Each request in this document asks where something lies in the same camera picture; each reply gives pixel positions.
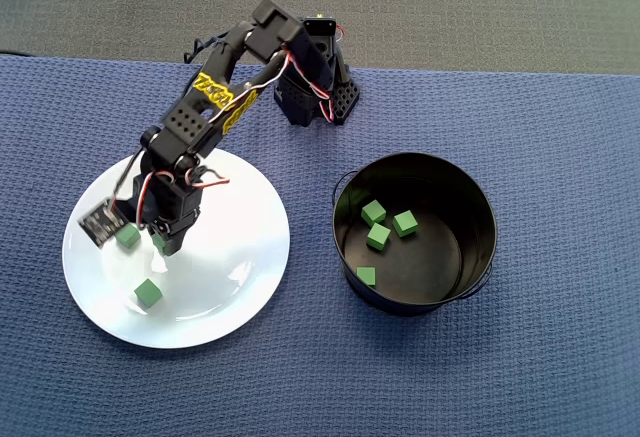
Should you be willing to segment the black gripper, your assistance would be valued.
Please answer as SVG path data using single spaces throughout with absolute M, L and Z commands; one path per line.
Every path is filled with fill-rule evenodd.
M 140 174 L 134 178 L 132 222 L 139 228 L 146 226 L 150 235 L 163 227 L 163 254 L 172 256 L 181 249 L 187 231 L 200 215 L 202 193 L 159 172 Z

